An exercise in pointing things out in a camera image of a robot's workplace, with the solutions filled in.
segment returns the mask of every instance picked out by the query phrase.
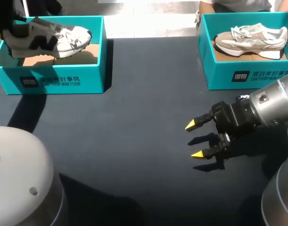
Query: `cardboard box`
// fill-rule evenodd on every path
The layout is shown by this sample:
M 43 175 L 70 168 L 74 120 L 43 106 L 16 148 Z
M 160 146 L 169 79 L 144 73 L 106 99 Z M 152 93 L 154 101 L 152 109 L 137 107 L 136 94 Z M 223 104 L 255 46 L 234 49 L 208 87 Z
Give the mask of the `cardboard box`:
M 288 29 L 288 13 L 215 13 L 203 14 L 198 46 L 209 89 L 259 89 L 288 74 L 288 44 L 280 60 L 256 54 L 230 57 L 217 52 L 214 37 L 231 27 L 262 23 L 272 29 Z
M 6 94 L 103 93 L 107 54 L 104 18 L 50 16 L 41 19 L 87 28 L 92 32 L 91 44 L 80 53 L 63 59 L 50 56 L 13 59 L 2 41 L 0 83 Z

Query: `gray robot arm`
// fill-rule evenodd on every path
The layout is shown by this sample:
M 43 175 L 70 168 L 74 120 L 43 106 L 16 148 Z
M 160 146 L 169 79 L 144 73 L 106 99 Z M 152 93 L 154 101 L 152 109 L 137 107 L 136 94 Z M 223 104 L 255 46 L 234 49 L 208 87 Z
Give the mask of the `gray robot arm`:
M 193 157 L 210 159 L 221 152 L 229 151 L 232 140 L 252 133 L 260 125 L 277 126 L 288 121 L 288 75 L 248 96 L 237 97 L 228 105 L 221 101 L 186 127 L 193 131 L 213 120 L 218 131 L 218 144 L 203 149 Z
M 253 92 L 250 104 L 267 127 L 288 121 L 288 75 Z M 267 226 L 288 226 L 288 158 L 264 190 L 261 211 Z

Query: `white shirt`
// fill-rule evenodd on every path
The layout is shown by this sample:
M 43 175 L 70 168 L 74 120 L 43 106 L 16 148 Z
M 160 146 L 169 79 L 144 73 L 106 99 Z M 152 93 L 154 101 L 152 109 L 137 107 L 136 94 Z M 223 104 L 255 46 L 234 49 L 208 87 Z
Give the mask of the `white shirt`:
M 202 2 L 214 4 L 219 3 L 235 12 L 258 12 L 270 10 L 271 4 L 268 0 L 201 0 Z

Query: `dark table surface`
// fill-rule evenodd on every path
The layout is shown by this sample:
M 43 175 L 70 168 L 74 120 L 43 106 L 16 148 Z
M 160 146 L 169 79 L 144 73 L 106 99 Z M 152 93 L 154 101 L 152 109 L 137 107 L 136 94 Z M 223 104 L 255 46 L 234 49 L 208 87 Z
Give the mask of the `dark table surface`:
M 288 154 L 286 127 L 235 142 L 222 164 L 193 159 L 208 142 L 187 143 L 216 130 L 210 122 L 188 133 L 189 121 L 251 90 L 209 91 L 196 37 L 110 40 L 112 56 L 104 94 L 7 96 L 0 86 L 0 125 L 46 145 L 70 224 L 262 225 L 262 192 Z

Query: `white sneaker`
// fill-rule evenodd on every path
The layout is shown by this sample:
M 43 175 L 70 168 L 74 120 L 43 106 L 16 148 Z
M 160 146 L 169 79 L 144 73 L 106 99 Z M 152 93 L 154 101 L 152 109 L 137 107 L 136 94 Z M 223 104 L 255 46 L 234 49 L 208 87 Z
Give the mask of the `white sneaker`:
M 13 36 L 9 30 L 4 30 L 2 35 L 13 58 L 69 57 L 86 48 L 92 38 L 91 32 L 83 27 L 54 24 L 38 17 L 28 24 L 28 34 L 23 38 Z
M 215 38 L 215 49 L 231 56 L 240 56 L 247 52 L 256 53 L 270 59 L 280 59 L 288 40 L 286 27 L 269 29 L 262 24 L 231 28 Z

